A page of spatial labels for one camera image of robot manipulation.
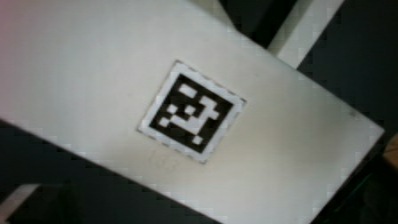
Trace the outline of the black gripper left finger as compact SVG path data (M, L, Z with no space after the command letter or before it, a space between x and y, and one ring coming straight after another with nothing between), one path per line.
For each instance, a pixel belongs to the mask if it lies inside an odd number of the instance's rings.
M73 188L62 184L23 184L0 201L0 224L78 224Z

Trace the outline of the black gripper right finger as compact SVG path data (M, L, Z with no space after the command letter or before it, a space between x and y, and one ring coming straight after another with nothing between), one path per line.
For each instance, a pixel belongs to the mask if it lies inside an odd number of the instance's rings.
M362 167L350 187L321 224L398 224L398 167L384 157Z

